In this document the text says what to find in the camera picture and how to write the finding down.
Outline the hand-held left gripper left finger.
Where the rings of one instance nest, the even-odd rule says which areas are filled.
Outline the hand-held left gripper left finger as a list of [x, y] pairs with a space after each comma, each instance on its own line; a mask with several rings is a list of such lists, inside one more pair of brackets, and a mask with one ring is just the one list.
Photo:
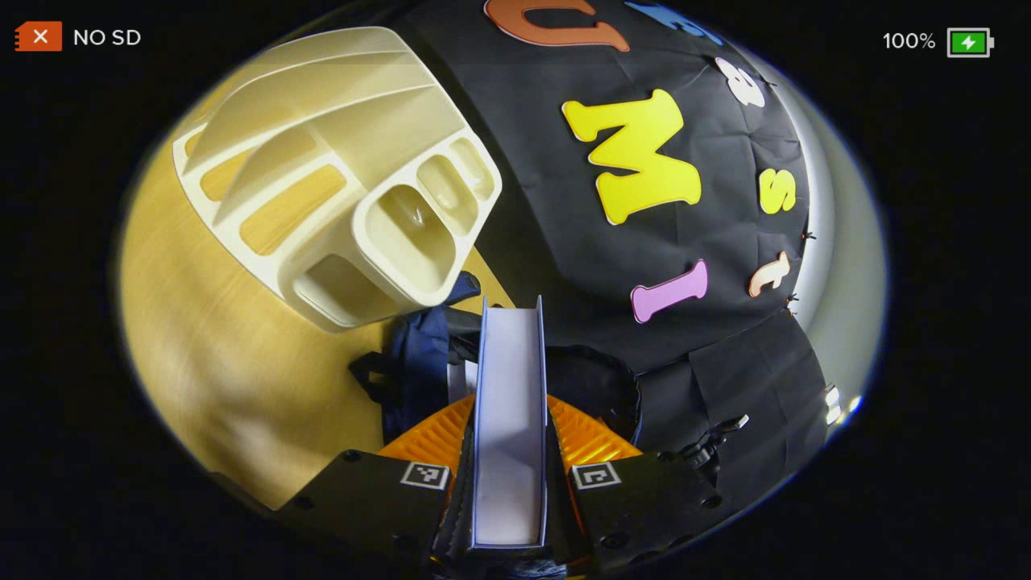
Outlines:
[[474, 397], [467, 396], [377, 453], [340, 453], [274, 518], [342, 552], [358, 572], [426, 574], [472, 410]]

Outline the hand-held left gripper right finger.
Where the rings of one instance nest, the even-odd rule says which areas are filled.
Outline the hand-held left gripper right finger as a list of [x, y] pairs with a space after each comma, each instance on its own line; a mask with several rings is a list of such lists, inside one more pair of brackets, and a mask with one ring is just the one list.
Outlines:
[[680, 451], [642, 452], [571, 404], [548, 397], [551, 555], [574, 573], [618, 573], [714, 528], [727, 513], [707, 432]]

